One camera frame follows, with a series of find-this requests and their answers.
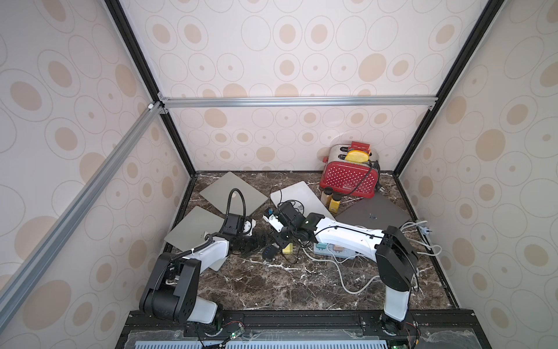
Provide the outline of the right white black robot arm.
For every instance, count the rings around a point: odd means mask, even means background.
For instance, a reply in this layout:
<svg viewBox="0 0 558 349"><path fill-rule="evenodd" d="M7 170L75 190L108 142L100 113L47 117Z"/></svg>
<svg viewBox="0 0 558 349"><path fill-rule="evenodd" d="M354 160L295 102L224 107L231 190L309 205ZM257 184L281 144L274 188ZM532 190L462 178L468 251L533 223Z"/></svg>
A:
<svg viewBox="0 0 558 349"><path fill-rule="evenodd" d="M304 216L291 202L270 209L264 219L276 231L273 238L280 247L296 241L333 244L375 262L385 285L382 327L387 332L403 328L419 256L399 228L360 228L315 212Z"/></svg>

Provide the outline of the black power strip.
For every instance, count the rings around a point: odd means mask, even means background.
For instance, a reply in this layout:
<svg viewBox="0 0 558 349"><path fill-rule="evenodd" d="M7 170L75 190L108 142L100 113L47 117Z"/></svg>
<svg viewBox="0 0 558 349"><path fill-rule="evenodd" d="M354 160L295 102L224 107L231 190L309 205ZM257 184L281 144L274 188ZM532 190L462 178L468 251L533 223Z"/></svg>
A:
<svg viewBox="0 0 558 349"><path fill-rule="evenodd" d="M265 261L273 261L283 250L277 244L270 244L262 251L262 258Z"/></svg>

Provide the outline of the yellow charger plug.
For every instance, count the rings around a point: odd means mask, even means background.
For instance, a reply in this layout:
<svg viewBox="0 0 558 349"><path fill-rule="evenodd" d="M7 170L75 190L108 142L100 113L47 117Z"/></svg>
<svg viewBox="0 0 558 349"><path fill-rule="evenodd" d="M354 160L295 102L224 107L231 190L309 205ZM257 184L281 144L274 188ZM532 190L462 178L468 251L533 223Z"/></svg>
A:
<svg viewBox="0 0 558 349"><path fill-rule="evenodd" d="M292 243L288 244L286 247L282 249L283 254L293 254L294 246Z"/></svg>

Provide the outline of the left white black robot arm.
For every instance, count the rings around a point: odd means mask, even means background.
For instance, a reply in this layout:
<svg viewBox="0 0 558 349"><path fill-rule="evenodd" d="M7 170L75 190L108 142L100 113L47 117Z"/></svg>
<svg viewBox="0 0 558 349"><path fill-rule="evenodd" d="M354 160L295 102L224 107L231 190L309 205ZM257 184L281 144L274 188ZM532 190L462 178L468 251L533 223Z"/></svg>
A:
<svg viewBox="0 0 558 349"><path fill-rule="evenodd" d="M247 218L235 226L234 234L229 225L224 231L206 231L202 244L178 254L160 254L140 298L140 311L177 324L194 322L219 327L219 305L198 296L201 273L208 268L219 269L218 265L230 254L234 238L252 239L255 223Z"/></svg>

